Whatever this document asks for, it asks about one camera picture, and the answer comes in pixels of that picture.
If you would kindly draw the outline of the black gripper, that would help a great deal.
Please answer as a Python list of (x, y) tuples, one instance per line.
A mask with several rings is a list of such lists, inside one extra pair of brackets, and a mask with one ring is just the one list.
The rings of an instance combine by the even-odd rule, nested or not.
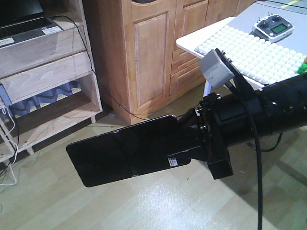
[(248, 103), (237, 95), (220, 97), (211, 93), (202, 98), (197, 112), (199, 126), (194, 108), (178, 120), (175, 140), (167, 156), (207, 162), (215, 180), (233, 175), (228, 147), (259, 138)]

